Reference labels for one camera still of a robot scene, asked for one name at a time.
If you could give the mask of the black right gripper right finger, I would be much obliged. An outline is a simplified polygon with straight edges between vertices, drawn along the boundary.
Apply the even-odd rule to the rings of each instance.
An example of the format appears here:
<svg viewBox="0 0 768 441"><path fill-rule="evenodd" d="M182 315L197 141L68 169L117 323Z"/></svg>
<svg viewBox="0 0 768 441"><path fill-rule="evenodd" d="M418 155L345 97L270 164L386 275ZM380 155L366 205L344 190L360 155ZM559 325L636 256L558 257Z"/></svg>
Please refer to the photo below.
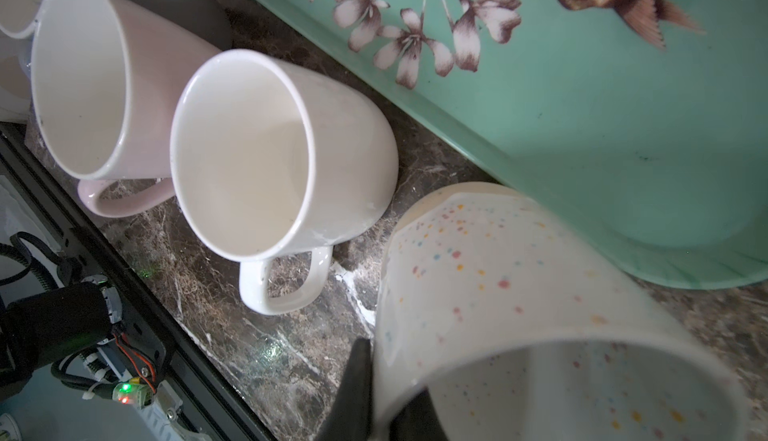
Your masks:
<svg viewBox="0 0 768 441"><path fill-rule="evenodd" d="M447 441L432 398L422 390L389 425L390 441Z"/></svg>

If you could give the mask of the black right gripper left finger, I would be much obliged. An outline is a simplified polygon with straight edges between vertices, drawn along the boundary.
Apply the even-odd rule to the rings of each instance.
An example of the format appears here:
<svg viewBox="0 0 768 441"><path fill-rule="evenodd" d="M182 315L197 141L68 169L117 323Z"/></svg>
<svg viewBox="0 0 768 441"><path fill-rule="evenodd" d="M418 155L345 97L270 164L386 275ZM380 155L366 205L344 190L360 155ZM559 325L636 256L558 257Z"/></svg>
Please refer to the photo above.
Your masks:
<svg viewBox="0 0 768 441"><path fill-rule="evenodd" d="M371 430L371 340L358 338L351 347L341 383L316 441L365 441Z"/></svg>

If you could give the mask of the cream speckled mug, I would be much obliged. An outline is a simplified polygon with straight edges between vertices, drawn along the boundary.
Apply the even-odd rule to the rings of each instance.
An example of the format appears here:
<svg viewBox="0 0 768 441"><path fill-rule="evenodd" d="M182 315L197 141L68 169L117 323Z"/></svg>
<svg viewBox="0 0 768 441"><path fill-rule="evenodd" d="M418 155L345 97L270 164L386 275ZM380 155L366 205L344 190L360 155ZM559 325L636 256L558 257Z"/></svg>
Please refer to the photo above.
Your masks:
<svg viewBox="0 0 768 441"><path fill-rule="evenodd" d="M448 440L742 440L738 378L534 200L482 182L412 206L385 250L372 433L427 389Z"/></svg>

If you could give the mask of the white round mug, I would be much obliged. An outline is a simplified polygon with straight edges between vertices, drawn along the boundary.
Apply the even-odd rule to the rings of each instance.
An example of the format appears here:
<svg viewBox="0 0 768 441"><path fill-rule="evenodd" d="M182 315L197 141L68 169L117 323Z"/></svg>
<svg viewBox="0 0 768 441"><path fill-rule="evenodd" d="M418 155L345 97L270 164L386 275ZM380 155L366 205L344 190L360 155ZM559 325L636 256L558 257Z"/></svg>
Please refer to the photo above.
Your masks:
<svg viewBox="0 0 768 441"><path fill-rule="evenodd" d="M263 315L321 293L333 249L389 206L398 150L359 91L246 49L190 78L170 138L172 181L196 236L239 266L243 303Z"/></svg>

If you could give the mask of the pink mug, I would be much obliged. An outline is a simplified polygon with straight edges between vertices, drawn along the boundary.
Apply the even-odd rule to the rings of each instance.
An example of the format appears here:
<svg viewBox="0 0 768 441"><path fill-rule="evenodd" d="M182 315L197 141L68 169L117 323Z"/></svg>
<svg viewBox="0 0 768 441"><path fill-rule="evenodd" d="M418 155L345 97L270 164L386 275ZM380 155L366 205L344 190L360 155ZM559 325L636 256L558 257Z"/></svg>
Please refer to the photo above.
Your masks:
<svg viewBox="0 0 768 441"><path fill-rule="evenodd" d="M57 164L93 213L127 217L175 194L170 134L214 45L129 0L46 0L31 53L33 104Z"/></svg>

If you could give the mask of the light grey mug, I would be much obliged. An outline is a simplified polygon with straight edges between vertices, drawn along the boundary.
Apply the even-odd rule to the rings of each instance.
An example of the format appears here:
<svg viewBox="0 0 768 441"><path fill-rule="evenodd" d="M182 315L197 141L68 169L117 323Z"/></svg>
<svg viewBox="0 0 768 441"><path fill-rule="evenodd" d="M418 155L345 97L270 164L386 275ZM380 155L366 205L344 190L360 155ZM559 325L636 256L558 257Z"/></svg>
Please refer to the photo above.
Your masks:
<svg viewBox="0 0 768 441"><path fill-rule="evenodd" d="M24 124L31 103L31 45L45 0L1 0L1 120Z"/></svg>

